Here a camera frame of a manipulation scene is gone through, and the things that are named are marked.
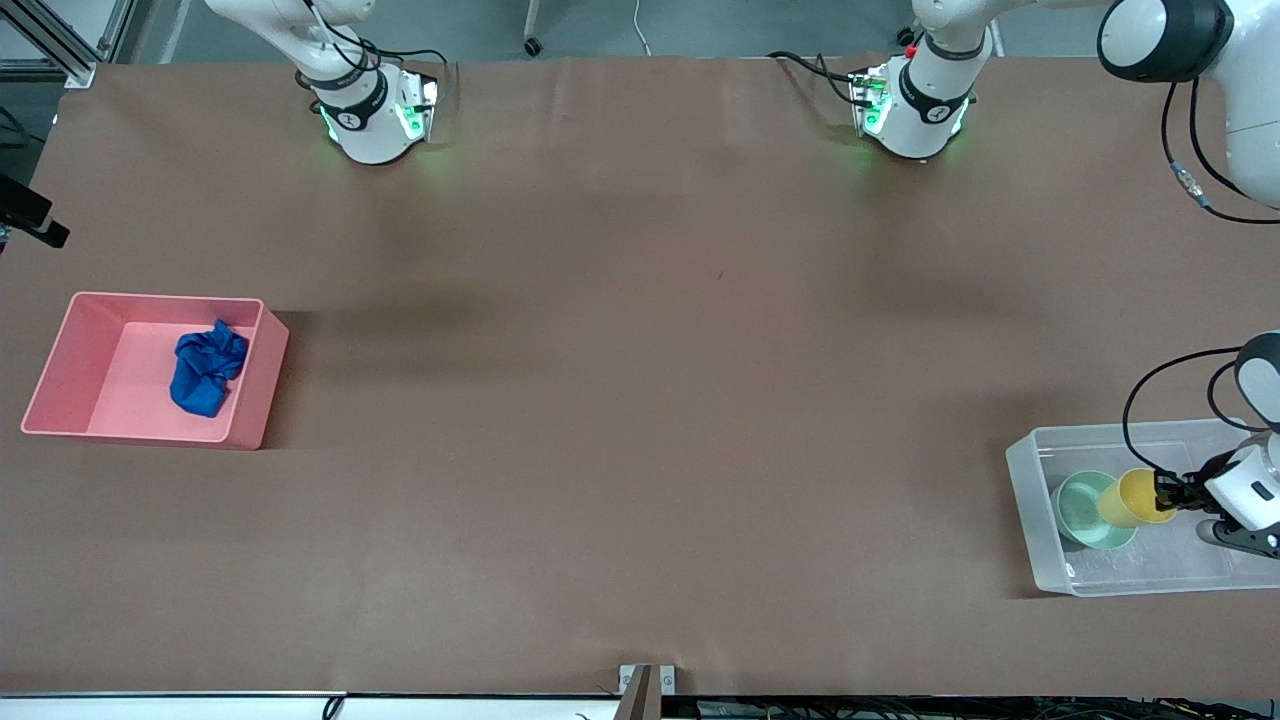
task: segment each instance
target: gray floor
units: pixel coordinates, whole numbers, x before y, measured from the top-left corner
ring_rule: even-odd
[[[381,0],[360,33],[383,47],[434,47],[452,60],[535,61],[525,55],[524,0]],[[538,60],[643,55],[631,0],[543,0]],[[1000,19],[1009,55],[1092,55],[1103,8],[1024,8]],[[759,56],[891,53],[911,20],[909,0],[643,0],[640,26],[655,55]],[[283,63],[255,35],[215,15],[202,0],[152,0],[134,17],[127,56],[138,63]],[[61,97],[59,83],[0,82],[0,105],[44,136]],[[0,172],[28,182],[38,143],[0,151]]]

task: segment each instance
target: plastic tray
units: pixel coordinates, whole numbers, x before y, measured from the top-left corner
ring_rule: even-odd
[[[250,341],[216,418],[169,398],[174,347],[221,319]],[[289,331],[261,300],[77,293],[27,407],[22,432],[88,442],[256,450]]]
[[[1238,446],[1247,433],[1219,420],[1135,423],[1134,445],[1170,470],[1199,469]],[[1050,493],[1071,473],[1120,475],[1139,466],[1124,446],[1120,425],[1038,428],[1005,454],[1036,585],[1079,597],[1217,589],[1280,588],[1280,562],[1201,541],[1204,512],[1179,512],[1164,525],[1138,530],[1132,543],[1091,550],[1059,534]]]

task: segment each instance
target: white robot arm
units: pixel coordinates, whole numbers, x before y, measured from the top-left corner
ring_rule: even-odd
[[[1103,1],[914,0],[924,38],[913,58],[856,78],[855,99],[870,105],[855,109],[859,129],[896,155],[937,154],[959,132],[991,55],[992,19],[1030,4]],[[1244,195],[1280,208],[1280,0],[1115,0],[1098,32],[1098,56],[1130,81],[1216,81],[1226,97],[1228,174]]]
[[[1203,510],[1219,520],[1201,521],[1196,532],[1204,542],[1280,560],[1280,331],[1262,333],[1242,347],[1225,347],[1184,355],[1148,373],[1133,389],[1129,406],[1143,383],[1162,369],[1204,357],[1234,354],[1235,357],[1208,384],[1213,413],[1222,421],[1249,430],[1239,447],[1210,459],[1201,469],[1178,475],[1144,457],[1132,443],[1129,450],[1156,470],[1156,503],[1160,509]],[[1226,372],[1234,372],[1236,387],[1265,427],[1249,427],[1224,415],[1213,401],[1213,386]]]
[[[431,78],[385,61],[347,26],[374,0],[206,0],[210,9],[274,45],[320,99],[329,137],[351,159],[389,163],[425,140],[435,106]]]

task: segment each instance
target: black clamp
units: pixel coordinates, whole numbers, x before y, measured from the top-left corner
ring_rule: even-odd
[[[1204,483],[1235,468],[1239,462],[1231,460],[1234,454],[1231,450],[1215,455],[1199,470],[1181,477],[1171,470],[1156,470],[1156,510],[1203,510],[1224,515],[1222,506]]]
[[[927,95],[911,82],[911,63],[902,67],[902,73],[899,76],[899,86],[902,88],[902,100],[906,100],[908,105],[920,113],[920,122],[929,126],[938,126],[950,120],[960,108],[964,108],[964,104],[969,100],[969,94],[973,92],[973,87],[970,86],[964,95],[952,97],[951,100],[940,100]]]
[[[1213,523],[1208,532],[1211,537],[1202,536],[1202,539],[1213,544],[1280,560],[1280,524],[1251,532],[1235,520],[1225,519]]]
[[[385,101],[387,76],[379,72],[378,85],[374,87],[374,91],[369,95],[369,97],[365,97],[360,102],[347,108],[338,108],[337,105],[329,105],[328,102],[321,102],[320,106],[324,108],[325,115],[342,126],[343,129],[361,131],[369,127],[369,118],[374,117]]]

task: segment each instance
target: pink plastic bin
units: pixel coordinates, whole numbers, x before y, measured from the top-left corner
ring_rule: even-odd
[[[169,398],[178,337],[221,319],[248,357],[216,418]],[[72,297],[22,432],[87,442],[257,450],[289,331],[261,300],[81,292]]]

